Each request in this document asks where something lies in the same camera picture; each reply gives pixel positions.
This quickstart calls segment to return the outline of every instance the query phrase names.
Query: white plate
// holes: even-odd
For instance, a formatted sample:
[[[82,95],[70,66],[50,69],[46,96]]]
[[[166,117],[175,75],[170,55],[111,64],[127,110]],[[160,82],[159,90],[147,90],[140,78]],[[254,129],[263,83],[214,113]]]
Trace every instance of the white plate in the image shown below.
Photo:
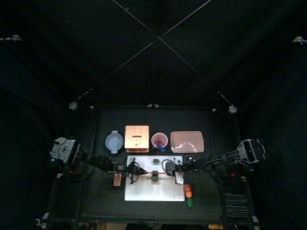
[[[200,131],[171,132],[171,150],[174,153],[204,152],[204,138]]]

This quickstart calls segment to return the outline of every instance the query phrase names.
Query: table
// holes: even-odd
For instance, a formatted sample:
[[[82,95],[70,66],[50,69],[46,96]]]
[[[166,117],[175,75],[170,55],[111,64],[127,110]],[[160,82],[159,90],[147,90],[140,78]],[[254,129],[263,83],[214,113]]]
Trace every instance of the table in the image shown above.
[[[192,153],[194,159],[208,159],[223,154],[240,143],[235,114],[226,109],[139,106],[94,106],[75,111],[67,125],[66,137],[76,137],[86,151],[123,162],[130,155],[124,149],[112,155],[104,145],[112,130],[124,136],[126,125],[150,125],[150,136],[156,132],[202,131],[204,153]],[[170,146],[164,155],[178,155]],[[148,155],[160,155],[151,149]],[[51,221],[102,221],[160,224],[220,224],[219,186],[204,172],[187,175],[194,190],[195,206],[186,202],[124,201],[122,187],[112,186],[112,175],[88,166],[82,180],[56,179],[48,211]]]

